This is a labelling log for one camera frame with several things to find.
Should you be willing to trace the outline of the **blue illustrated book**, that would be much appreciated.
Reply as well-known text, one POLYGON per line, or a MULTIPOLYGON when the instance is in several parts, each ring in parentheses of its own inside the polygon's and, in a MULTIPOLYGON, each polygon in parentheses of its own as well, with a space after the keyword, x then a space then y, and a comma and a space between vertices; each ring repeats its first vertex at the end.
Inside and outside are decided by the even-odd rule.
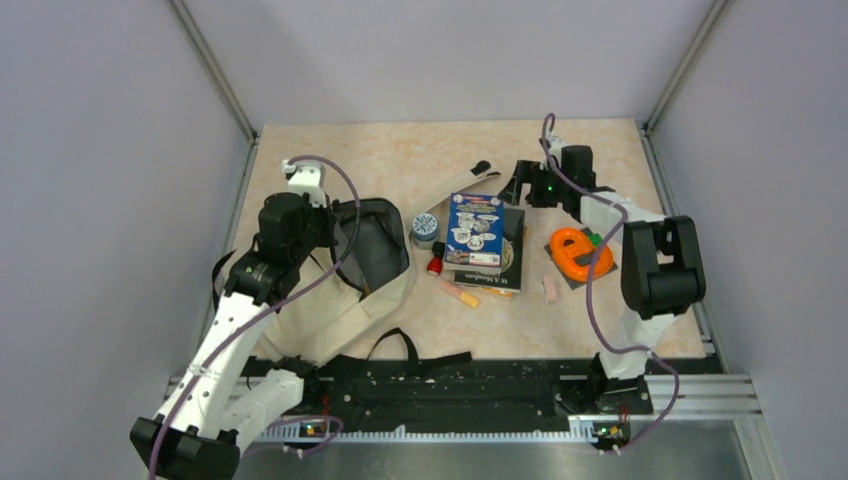
POLYGON ((450 196, 444 266, 448 270, 496 274, 504 260, 504 203, 493 195, 450 196))

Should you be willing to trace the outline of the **black hardcover book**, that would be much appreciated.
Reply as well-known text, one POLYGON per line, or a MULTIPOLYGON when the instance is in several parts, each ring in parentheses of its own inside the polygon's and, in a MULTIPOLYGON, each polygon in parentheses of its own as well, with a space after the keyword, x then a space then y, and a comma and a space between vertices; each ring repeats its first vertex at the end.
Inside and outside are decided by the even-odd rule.
POLYGON ((455 283, 491 290, 498 295, 511 297, 522 289, 523 250, 525 236, 525 211, 516 208, 504 210, 503 261, 497 275, 459 271, 453 275, 455 283))

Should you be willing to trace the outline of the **cream canvas backpack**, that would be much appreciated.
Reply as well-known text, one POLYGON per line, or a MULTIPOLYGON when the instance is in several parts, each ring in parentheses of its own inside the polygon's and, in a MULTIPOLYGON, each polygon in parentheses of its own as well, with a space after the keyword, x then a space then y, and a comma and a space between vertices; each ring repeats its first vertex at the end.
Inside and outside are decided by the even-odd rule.
POLYGON ((496 177, 485 160, 433 186, 402 210, 384 198, 332 201, 335 245, 316 248, 301 266, 302 295, 283 306, 251 354, 297 357, 321 366, 390 316, 409 295, 416 273, 413 218, 456 190, 496 177))

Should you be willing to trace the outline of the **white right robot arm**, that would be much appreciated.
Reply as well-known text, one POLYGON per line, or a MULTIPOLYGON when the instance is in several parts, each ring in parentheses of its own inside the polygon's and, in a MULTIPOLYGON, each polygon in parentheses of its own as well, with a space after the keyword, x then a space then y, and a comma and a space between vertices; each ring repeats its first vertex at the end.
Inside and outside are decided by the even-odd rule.
POLYGON ((620 246, 620 288, 626 308, 620 335, 603 339, 586 385, 589 404, 612 412, 638 390, 648 360, 675 320, 700 302, 707 289, 695 221, 646 210, 614 189, 600 186, 593 152, 565 146, 545 161, 519 160, 499 193, 504 202, 560 207, 620 246))

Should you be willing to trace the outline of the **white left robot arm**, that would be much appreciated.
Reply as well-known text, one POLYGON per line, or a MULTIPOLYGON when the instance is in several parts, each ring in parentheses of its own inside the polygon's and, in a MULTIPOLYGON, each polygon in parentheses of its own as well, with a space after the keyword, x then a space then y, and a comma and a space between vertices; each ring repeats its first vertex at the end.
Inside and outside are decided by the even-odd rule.
POLYGON ((249 446, 286 409, 308 413, 320 386, 303 375, 268 375, 238 401, 231 396, 251 352, 279 310, 302 295, 301 266, 332 247, 334 216, 310 194, 268 197, 251 248, 232 266, 216 315, 171 396, 130 432, 152 479, 230 479, 249 446))

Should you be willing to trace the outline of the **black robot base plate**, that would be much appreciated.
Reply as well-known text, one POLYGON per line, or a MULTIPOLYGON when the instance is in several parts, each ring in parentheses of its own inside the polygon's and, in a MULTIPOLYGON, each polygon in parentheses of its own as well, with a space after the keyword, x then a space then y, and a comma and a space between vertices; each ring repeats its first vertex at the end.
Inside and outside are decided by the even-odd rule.
POLYGON ((613 419, 656 412, 646 384, 600 394, 600 368, 587 359, 365 360, 339 355, 323 367, 281 366, 304 376, 287 415, 332 415, 346 433, 532 433, 569 429, 571 416, 613 419))

